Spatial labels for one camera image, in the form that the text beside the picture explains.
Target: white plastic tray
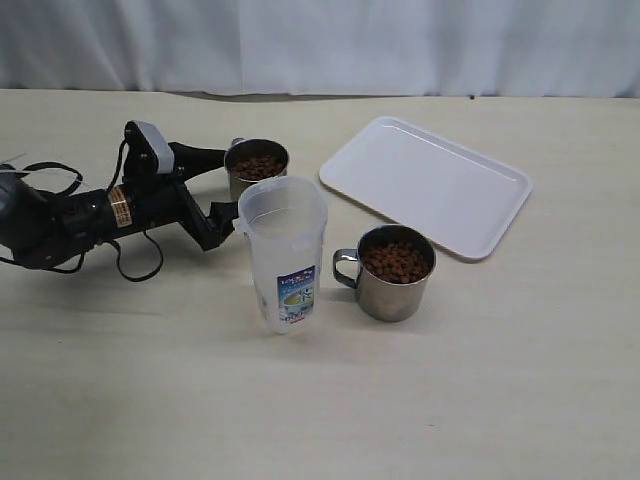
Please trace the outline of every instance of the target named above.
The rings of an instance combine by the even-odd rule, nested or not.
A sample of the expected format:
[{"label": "white plastic tray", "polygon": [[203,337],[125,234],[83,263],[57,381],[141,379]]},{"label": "white plastic tray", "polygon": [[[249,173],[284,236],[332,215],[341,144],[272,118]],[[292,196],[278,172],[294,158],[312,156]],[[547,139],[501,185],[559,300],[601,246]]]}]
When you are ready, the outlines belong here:
[{"label": "white plastic tray", "polygon": [[493,252],[533,187],[514,168],[393,117],[371,122],[320,180],[469,261]]}]

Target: metal cup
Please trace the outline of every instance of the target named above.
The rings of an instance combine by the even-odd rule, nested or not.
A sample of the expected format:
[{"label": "metal cup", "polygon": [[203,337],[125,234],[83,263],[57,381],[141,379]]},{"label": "metal cup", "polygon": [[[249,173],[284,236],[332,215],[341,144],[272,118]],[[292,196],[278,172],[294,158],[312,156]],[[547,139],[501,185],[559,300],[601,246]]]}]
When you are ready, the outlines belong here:
[{"label": "metal cup", "polygon": [[[429,264],[427,275],[414,283],[396,284],[385,282],[371,273],[360,261],[372,247],[384,247],[389,242],[410,242],[420,250]],[[358,262],[356,279],[338,271],[337,264],[343,260]],[[358,242],[358,248],[343,248],[333,255],[333,276],[354,288],[360,308],[373,318],[383,322],[400,322],[411,317],[420,306],[427,280],[436,266],[433,246],[423,235],[403,225],[382,225],[365,233]]]},{"label": "metal cup", "polygon": [[277,142],[265,140],[261,138],[235,138],[231,142],[231,147],[224,156],[224,168],[229,176],[229,193],[231,201],[237,202],[242,192],[251,185],[258,183],[260,180],[245,180],[233,174],[233,167],[241,160],[247,160],[252,157],[273,156],[283,161],[283,169],[274,177],[283,177],[287,174],[289,166],[289,153]]}]

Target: plastic pitcher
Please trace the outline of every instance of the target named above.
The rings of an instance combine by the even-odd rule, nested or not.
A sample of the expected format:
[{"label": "plastic pitcher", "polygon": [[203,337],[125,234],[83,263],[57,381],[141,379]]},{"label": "plastic pitcher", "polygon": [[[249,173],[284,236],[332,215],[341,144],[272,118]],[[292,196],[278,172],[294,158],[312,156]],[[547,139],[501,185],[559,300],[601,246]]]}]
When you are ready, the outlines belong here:
[{"label": "plastic pitcher", "polygon": [[251,246],[258,305],[277,333],[309,323],[320,287],[327,213],[315,184],[293,176],[263,180],[238,200],[238,230]]}]

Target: kibble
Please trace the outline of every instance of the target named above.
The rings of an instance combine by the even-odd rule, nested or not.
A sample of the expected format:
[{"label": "kibble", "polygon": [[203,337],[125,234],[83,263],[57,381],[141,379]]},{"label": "kibble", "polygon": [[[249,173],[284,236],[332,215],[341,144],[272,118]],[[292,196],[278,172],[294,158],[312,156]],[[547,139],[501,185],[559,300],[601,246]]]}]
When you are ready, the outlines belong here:
[{"label": "kibble", "polygon": [[265,155],[238,161],[230,168],[231,173],[242,180],[255,182],[275,177],[284,169],[284,162],[277,157]]},{"label": "kibble", "polygon": [[407,284],[417,282],[429,273],[430,265],[419,249],[409,242],[390,242],[365,252],[364,267],[380,280]]}]

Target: white curtain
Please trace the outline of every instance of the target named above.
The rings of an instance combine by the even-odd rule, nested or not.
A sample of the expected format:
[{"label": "white curtain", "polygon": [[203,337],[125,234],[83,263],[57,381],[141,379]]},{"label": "white curtain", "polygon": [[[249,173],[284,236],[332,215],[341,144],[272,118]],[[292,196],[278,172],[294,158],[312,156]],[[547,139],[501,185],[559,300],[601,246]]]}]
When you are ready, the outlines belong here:
[{"label": "white curtain", "polygon": [[640,0],[0,0],[0,87],[640,96]]}]

